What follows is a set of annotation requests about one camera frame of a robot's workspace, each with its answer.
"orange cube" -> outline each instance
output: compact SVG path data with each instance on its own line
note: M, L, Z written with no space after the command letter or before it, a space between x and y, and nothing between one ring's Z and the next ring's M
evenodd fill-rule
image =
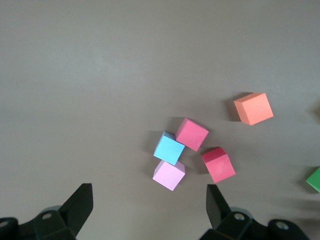
M249 125L260 123L274 116L267 95L251 93L234 101L241 122Z

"block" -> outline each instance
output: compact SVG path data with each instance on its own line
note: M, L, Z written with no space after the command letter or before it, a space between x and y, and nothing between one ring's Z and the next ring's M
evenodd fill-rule
M217 147L201 156L215 183L236 174L228 154L222 147Z
M203 126L195 123L189 118L185 118L175 134L179 143L198 151L209 131Z
M155 168L152 179L173 191L185 174L185 165L181 162L172 165L162 160Z
M176 141L175 135L165 131L155 148L153 156L175 165L184 148L185 145Z
M306 182L320 193L320 167L306 180Z
M241 122L254 125L274 116L267 95L262 92L251 93L234 101Z

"purple cube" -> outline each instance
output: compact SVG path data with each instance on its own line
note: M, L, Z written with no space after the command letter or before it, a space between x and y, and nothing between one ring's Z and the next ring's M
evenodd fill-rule
M173 166L162 160L155 168L152 179L173 191L185 174L185 165L181 162L177 161Z

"blue cube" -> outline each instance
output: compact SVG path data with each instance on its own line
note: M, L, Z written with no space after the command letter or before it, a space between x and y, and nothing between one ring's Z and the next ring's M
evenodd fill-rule
M175 135L165 131L155 148L153 156L172 165L176 165L184 148L185 145L176 141Z

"green cube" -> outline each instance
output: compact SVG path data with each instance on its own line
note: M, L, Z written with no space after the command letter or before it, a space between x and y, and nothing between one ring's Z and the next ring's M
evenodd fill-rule
M308 177L306 182L320 193L320 167Z

